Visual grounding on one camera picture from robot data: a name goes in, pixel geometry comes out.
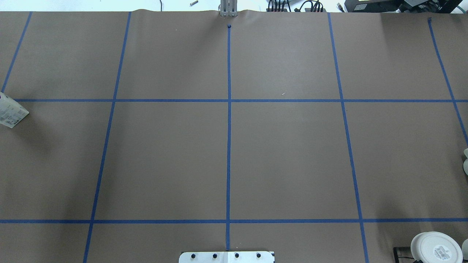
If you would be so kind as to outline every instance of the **grid square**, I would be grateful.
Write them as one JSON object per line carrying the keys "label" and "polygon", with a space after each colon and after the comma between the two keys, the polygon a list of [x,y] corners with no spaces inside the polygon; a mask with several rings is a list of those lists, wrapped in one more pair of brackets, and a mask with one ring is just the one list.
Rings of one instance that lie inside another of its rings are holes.
{"label": "grid square", "polygon": [[37,12],[11,72],[13,98],[109,99],[127,13]]}
{"label": "grid square", "polygon": [[0,262],[83,262],[88,224],[0,224]]}
{"label": "grid square", "polygon": [[88,262],[178,262],[182,252],[224,251],[225,224],[97,224]]}
{"label": "grid square", "polygon": [[357,218],[339,103],[232,105],[231,218]]}
{"label": "grid square", "polygon": [[243,11],[231,32],[234,99],[340,98],[326,13]]}
{"label": "grid square", "polygon": [[0,27],[0,85],[5,81],[27,19],[27,12],[2,12],[0,15],[0,25],[8,25]]}
{"label": "grid square", "polygon": [[30,114],[0,127],[0,218],[89,219],[110,103],[22,105]]}
{"label": "grid square", "polygon": [[224,219],[227,103],[116,104],[97,219]]}
{"label": "grid square", "polygon": [[464,44],[468,43],[468,17],[438,14],[431,25],[453,95],[455,99],[466,100],[468,54]]}
{"label": "grid square", "polygon": [[453,104],[347,103],[364,218],[468,217]]}
{"label": "grid square", "polygon": [[219,12],[132,13],[118,98],[227,99],[227,26]]}
{"label": "grid square", "polygon": [[[445,233],[460,245],[468,237],[467,222],[368,223],[364,225],[370,263],[395,262],[393,247],[409,247],[411,240],[422,232]],[[413,263],[414,260],[401,259],[400,262]]]}
{"label": "grid square", "polygon": [[359,224],[232,224],[231,250],[275,252],[276,262],[364,262]]}
{"label": "grid square", "polygon": [[431,15],[331,14],[344,98],[450,99]]}
{"label": "grid square", "polygon": [[460,113],[461,121],[466,128],[468,128],[468,103],[458,102],[457,103],[458,112]]}

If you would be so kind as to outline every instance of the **grid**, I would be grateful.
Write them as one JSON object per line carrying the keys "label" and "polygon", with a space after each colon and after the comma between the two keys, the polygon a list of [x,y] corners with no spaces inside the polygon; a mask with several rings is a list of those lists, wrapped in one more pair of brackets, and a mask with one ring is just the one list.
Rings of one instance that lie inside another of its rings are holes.
{"label": "grid", "polygon": [[[33,15],[32,12],[29,13],[26,24],[24,26],[23,32],[21,34],[21,38],[19,40],[18,46],[15,50],[13,59],[11,61],[10,67],[8,69],[7,76],[2,86],[2,92],[5,91],[7,87],[8,78],[14,68],[15,60],[20,50],[21,43],[23,41],[24,35],[26,34],[29,22],[31,20],[31,16]],[[361,231],[361,239],[362,239],[362,246],[363,252],[365,257],[365,262],[369,263],[369,256],[367,252],[367,244],[366,244],[366,234],[364,229],[364,223],[397,223],[397,222],[468,222],[468,218],[401,218],[401,219],[366,219],[363,218],[362,211],[361,211],[361,202],[359,197],[359,190],[358,190],[358,181],[356,179],[356,171],[354,166],[354,158],[353,158],[353,151],[351,147],[351,139],[350,139],[350,132],[348,128],[348,120],[346,115],[346,103],[349,102],[383,102],[383,103],[404,103],[404,102],[418,102],[418,103],[452,103],[457,114],[457,118],[460,122],[461,130],[463,132],[463,136],[465,139],[465,143],[468,146],[468,136],[460,115],[460,111],[458,109],[457,103],[458,102],[468,102],[468,100],[456,100],[452,88],[450,86],[450,82],[444,68],[444,64],[442,62],[442,58],[439,53],[439,49],[437,47],[437,42],[435,39],[435,35],[432,29],[432,22],[431,18],[428,19],[428,28],[429,32],[433,41],[433,46],[437,58],[440,63],[441,71],[444,75],[445,82],[450,94],[450,100],[441,100],[441,99],[413,99],[413,100],[405,100],[405,99],[345,99],[342,91],[342,84],[341,78],[339,73],[339,63],[336,54],[336,47],[335,47],[335,40],[333,34],[333,26],[332,20],[330,17],[330,13],[328,13],[328,23],[329,23],[329,32],[330,32],[330,40],[331,40],[331,48],[333,51],[334,57],[334,64],[336,70],[336,80],[339,89],[339,97],[340,99],[232,99],[231,95],[231,30],[233,27],[231,24],[227,25],[227,93],[228,99],[117,99],[117,92],[119,87],[119,80],[120,80],[120,73],[122,70],[122,64],[124,62],[124,54],[125,54],[125,47],[126,41],[129,32],[129,26],[131,23],[131,16],[132,13],[128,13],[125,34],[124,34],[124,41],[122,44],[122,51],[119,61],[119,67],[117,72],[117,79],[115,83],[114,93],[112,99],[17,99],[19,102],[111,102],[111,109],[110,115],[107,125],[107,131],[105,136],[104,148],[102,151],[102,159],[101,165],[99,170],[99,175],[97,179],[97,185],[95,190],[95,197],[93,202],[93,208],[91,212],[91,218],[89,220],[73,220],[73,219],[0,219],[0,223],[2,224],[11,224],[11,223],[24,223],[24,224],[89,224],[88,230],[88,237],[86,242],[85,253],[83,257],[83,262],[87,262],[89,247],[92,240],[92,233],[93,233],[93,226],[94,224],[225,224],[226,225],[226,250],[230,250],[230,225],[231,224],[256,224],[256,223],[267,223],[267,224],[281,224],[281,223],[359,223],[360,231]],[[223,102],[227,104],[227,171],[226,171],[226,219],[161,219],[161,220],[150,220],[150,219],[142,219],[142,220],[103,220],[103,219],[95,219],[96,208],[99,198],[99,191],[102,181],[102,174],[104,170],[104,163],[106,159],[107,147],[111,132],[112,120],[114,115],[115,105],[118,102]],[[349,154],[349,161],[351,165],[352,171],[352,179],[354,184],[354,193],[356,198],[356,206],[358,211],[358,218],[357,219],[231,219],[230,218],[230,190],[231,190],[231,115],[232,115],[232,103],[248,103],[248,102],[335,102],[340,103],[342,115],[343,115],[343,122],[344,122],[344,129],[346,134],[346,141],[347,141],[347,148]]]}

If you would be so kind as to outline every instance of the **white mounting plate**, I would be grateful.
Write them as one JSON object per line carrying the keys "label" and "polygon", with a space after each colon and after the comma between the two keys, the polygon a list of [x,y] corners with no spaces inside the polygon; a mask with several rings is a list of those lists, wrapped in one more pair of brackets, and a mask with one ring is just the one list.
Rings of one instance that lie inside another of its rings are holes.
{"label": "white mounting plate", "polygon": [[184,252],[179,257],[179,263],[274,263],[274,255],[275,252],[269,251]]}

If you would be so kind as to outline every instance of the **sticker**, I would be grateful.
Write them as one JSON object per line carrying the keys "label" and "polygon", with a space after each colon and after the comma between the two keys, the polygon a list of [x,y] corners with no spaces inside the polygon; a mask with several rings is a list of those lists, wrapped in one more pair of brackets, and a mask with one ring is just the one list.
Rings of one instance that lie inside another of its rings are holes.
{"label": "sticker", "polygon": [[450,260],[450,258],[452,257],[452,253],[450,252],[448,247],[444,245],[437,245],[434,247],[433,250],[434,250],[434,256],[441,261]]}
{"label": "sticker", "polygon": [[0,124],[13,128],[28,114],[23,106],[0,92]]}
{"label": "sticker", "polygon": [[354,7],[354,10],[353,11],[359,11],[359,10],[364,10],[366,8],[367,4],[360,4],[360,5],[356,5]]}

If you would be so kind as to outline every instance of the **metal bracket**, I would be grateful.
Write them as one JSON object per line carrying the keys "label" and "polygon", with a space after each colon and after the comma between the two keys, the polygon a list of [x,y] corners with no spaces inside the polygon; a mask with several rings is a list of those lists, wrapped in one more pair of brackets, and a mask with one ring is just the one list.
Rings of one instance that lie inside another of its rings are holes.
{"label": "metal bracket", "polygon": [[179,257],[179,263],[275,263],[275,252],[184,252]]}
{"label": "metal bracket", "polygon": [[237,16],[237,0],[221,0],[219,14],[221,16]]}

